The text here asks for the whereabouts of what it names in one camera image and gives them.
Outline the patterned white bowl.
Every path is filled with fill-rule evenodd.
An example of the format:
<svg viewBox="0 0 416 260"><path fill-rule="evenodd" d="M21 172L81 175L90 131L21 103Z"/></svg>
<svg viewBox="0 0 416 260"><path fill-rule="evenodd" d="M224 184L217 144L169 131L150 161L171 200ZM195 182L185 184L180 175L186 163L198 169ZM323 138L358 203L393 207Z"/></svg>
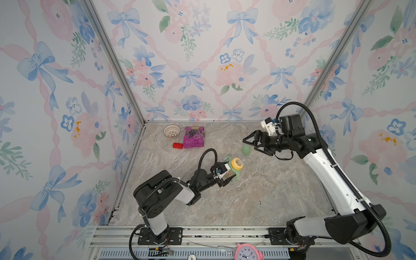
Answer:
<svg viewBox="0 0 416 260"><path fill-rule="evenodd" d="M180 134L180 127L177 125L168 125L164 128L163 134L168 138L175 138Z"/></svg>

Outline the green bottle cap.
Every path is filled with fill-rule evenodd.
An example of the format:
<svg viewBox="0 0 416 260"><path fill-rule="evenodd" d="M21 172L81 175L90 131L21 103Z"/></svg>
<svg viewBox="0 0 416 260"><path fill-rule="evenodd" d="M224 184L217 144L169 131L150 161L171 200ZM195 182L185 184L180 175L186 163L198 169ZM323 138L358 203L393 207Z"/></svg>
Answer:
<svg viewBox="0 0 416 260"><path fill-rule="evenodd" d="M244 145L241 149L241 153L245 156L249 156L251 154L251 146Z"/></svg>

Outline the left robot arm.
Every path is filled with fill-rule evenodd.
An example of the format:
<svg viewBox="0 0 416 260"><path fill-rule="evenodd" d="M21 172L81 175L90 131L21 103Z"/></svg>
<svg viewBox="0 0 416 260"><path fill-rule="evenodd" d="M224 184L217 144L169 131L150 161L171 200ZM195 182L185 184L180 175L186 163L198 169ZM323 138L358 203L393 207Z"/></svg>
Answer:
<svg viewBox="0 0 416 260"><path fill-rule="evenodd" d="M237 178L237 170L234 170L230 161L214 161L210 171L199 167L192 178L183 182L173 177L167 170L163 170L139 185L133 192L139 208L138 212L144 220L144 227L140 228L139 245L161 245L182 243L182 228L169 227L165 216L165 209L178 200L187 206L197 203L202 192L217 185L227 186Z"/></svg>

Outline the purple snack box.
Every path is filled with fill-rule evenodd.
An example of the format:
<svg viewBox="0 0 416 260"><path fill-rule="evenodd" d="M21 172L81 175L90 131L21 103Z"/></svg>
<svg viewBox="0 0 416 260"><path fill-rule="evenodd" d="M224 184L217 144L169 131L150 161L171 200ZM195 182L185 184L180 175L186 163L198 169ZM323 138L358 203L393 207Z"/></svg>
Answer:
<svg viewBox="0 0 416 260"><path fill-rule="evenodd" d="M183 148L198 148L205 145L205 128L201 126L185 127Z"/></svg>

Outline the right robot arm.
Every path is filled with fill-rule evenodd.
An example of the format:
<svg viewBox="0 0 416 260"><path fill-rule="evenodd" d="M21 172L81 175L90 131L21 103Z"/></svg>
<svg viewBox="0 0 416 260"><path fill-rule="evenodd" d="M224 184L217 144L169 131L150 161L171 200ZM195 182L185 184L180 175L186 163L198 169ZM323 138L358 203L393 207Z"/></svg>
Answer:
<svg viewBox="0 0 416 260"><path fill-rule="evenodd" d="M326 143L317 133L306 134L300 116L293 114L279 119L262 121L262 130L256 130L243 143L268 156L288 150L314 171L331 199L335 215L327 217L298 217L287 222L285 232L279 235L290 244L301 244L315 238L333 239L340 244L370 234L379 228L386 243L390 236L382 220L386 210L366 198L340 169Z"/></svg>

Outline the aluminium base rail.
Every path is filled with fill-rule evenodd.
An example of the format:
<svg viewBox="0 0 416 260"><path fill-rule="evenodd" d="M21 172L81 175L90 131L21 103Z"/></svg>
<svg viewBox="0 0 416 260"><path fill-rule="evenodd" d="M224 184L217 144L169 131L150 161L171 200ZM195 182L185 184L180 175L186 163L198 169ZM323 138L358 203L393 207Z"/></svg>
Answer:
<svg viewBox="0 0 416 260"><path fill-rule="evenodd" d="M250 244L266 260L294 260L289 244L271 232L281 226L182 226L168 242L153 244L144 235L131 236L132 226L97 228L84 259L86 260L232 260L238 245Z"/></svg>

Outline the pink alarm clock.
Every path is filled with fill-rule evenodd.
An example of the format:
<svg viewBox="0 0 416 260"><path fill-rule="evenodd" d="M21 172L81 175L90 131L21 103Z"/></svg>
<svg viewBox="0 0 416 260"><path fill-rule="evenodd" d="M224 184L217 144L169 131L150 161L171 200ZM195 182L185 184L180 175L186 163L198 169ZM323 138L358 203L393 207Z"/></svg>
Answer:
<svg viewBox="0 0 416 260"><path fill-rule="evenodd" d="M264 260L264 256L253 245L243 243L237 244L234 260Z"/></svg>

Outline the yellow bottle lid with straw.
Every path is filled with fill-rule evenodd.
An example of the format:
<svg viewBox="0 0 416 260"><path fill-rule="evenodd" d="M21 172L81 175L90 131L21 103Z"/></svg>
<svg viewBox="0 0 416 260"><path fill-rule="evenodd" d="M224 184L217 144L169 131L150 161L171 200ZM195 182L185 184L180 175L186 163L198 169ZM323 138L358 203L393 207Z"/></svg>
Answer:
<svg viewBox="0 0 416 260"><path fill-rule="evenodd" d="M231 167L235 171L240 171L244 167L244 163L243 163L243 161L241 159L234 158L234 159L231 160Z"/></svg>

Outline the red toy brick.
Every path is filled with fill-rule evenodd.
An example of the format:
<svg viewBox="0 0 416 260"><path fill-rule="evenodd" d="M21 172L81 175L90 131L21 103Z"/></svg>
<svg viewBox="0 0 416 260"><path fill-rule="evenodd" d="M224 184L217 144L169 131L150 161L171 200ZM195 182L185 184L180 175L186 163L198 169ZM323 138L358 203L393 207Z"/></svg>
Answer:
<svg viewBox="0 0 416 260"><path fill-rule="evenodd" d="M175 149L180 149L180 150L182 150L182 149L183 149L183 144L181 144L181 143L174 143L174 144L172 145L172 147L173 147L173 148L175 148Z"/></svg>

